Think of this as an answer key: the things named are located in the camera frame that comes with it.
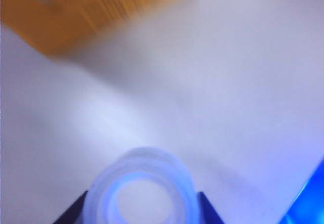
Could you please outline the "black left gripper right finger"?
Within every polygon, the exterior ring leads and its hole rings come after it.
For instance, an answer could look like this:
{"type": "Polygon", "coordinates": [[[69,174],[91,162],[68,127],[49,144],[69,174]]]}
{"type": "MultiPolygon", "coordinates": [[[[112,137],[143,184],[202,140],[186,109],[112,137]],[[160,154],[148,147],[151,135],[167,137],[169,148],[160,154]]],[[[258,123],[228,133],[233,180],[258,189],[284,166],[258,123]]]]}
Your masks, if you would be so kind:
{"type": "Polygon", "coordinates": [[[201,224],[223,224],[223,220],[218,215],[204,192],[200,191],[197,193],[197,200],[200,208],[201,224]]]}

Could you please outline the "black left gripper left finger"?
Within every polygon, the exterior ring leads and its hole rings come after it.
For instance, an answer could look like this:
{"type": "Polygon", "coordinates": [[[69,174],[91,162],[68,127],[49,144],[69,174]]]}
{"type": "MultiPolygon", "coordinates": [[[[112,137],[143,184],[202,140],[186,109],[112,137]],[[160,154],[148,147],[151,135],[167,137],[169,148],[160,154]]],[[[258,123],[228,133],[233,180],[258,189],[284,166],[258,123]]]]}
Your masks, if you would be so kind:
{"type": "Polygon", "coordinates": [[[79,224],[82,221],[82,210],[85,202],[86,194],[83,192],[73,204],[53,224],[79,224]]]}

